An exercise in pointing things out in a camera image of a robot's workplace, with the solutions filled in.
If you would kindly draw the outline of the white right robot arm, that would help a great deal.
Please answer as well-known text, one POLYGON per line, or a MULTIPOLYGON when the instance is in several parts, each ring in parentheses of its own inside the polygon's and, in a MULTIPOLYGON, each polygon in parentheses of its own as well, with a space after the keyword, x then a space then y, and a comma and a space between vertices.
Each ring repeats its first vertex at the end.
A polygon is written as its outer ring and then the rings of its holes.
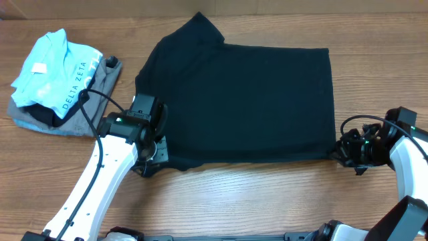
POLYGON ((370 167, 387 165, 396 175, 398 203, 370 230, 337 220, 310 232, 306 240, 413 240, 427 236, 427 131, 416 126, 417 114, 405 107, 387 111, 364 125, 363 132, 343 132, 330 156, 362 175, 370 167))

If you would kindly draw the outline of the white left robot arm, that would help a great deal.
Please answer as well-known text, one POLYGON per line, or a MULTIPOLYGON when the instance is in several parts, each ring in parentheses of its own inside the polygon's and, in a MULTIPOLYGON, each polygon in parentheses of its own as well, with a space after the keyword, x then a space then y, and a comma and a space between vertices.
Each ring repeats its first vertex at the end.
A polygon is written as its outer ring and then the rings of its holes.
POLYGON ((106 211, 129 171, 150 177, 169 156, 163 133, 168 107, 157 97, 137 94, 128 110, 112 112, 95 130, 90 160, 59 212, 42 232, 24 240, 97 240, 106 211))

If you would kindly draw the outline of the black t-shirt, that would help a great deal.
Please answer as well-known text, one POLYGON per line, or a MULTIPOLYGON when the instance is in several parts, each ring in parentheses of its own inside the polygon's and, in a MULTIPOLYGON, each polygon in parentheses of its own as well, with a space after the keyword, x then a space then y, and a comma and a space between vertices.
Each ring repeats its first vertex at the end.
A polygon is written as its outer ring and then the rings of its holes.
POLYGON ((227 44, 198 13, 157 43, 135 84, 168 108, 168 168, 325 159, 336 140, 326 48, 227 44))

